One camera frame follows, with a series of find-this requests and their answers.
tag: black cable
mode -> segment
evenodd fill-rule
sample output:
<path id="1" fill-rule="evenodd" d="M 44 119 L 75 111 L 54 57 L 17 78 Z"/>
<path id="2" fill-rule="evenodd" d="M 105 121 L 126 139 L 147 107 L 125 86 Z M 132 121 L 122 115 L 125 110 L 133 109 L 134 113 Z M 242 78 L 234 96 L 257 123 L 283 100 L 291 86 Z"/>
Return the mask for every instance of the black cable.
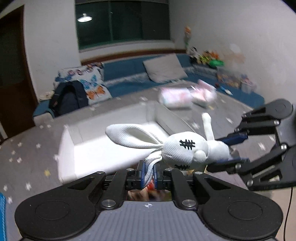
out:
<path id="1" fill-rule="evenodd" d="M 291 187 L 290 202 L 289 202 L 288 211 L 287 211 L 286 220 L 285 220 L 285 225 L 284 225 L 284 241 L 286 241 L 286 226 L 287 226 L 288 215 L 289 215 L 289 211 L 290 211 L 290 207 L 291 207 L 292 196 L 293 196 L 293 187 Z"/>

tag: brown wooden door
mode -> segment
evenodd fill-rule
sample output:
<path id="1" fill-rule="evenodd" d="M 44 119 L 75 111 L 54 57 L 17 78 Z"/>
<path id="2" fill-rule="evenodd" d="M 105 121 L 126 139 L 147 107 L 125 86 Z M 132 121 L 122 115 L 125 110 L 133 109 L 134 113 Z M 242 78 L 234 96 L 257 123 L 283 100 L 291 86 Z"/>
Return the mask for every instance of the brown wooden door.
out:
<path id="1" fill-rule="evenodd" d="M 8 137 L 34 126 L 37 99 L 25 57 L 23 7 L 0 19 L 0 122 Z"/>

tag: sofa backrest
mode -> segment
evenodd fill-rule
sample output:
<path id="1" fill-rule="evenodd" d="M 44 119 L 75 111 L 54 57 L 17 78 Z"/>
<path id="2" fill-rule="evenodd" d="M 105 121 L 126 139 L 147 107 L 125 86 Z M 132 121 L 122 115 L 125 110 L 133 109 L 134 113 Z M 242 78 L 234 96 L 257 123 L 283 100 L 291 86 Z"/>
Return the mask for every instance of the sofa backrest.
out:
<path id="1" fill-rule="evenodd" d="M 146 72 L 143 61 L 152 59 L 162 55 L 144 56 L 139 58 L 131 58 L 118 60 L 104 65 L 104 81 L 118 79 L 134 74 Z M 191 66 L 189 56 L 187 54 L 177 54 L 177 57 L 183 68 Z"/>

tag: white plush rabbit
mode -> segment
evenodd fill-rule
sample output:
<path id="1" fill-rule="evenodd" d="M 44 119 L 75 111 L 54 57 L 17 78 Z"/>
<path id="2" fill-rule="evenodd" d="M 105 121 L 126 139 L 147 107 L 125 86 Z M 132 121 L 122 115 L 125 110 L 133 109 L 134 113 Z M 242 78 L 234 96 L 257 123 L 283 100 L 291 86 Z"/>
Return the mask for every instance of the white plush rabbit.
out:
<path id="1" fill-rule="evenodd" d="M 147 186 L 153 177 L 153 165 L 161 160 L 180 170 L 202 169 L 218 160 L 228 160 L 229 147 L 216 141 L 208 113 L 202 114 L 205 140 L 195 132 L 182 132 L 162 142 L 154 133 L 139 124 L 115 124 L 106 128 L 106 135 L 116 144 L 138 149 L 156 149 L 145 159 Z"/>

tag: black backpack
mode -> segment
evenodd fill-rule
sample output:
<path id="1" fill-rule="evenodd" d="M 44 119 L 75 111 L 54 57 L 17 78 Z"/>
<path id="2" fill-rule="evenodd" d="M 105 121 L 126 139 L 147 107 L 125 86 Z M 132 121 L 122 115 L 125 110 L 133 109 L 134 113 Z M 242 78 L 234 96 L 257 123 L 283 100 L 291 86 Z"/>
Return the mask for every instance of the black backpack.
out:
<path id="1" fill-rule="evenodd" d="M 88 104 L 83 85 L 78 80 L 75 80 L 58 85 L 49 101 L 49 108 L 57 117 L 88 106 Z"/>

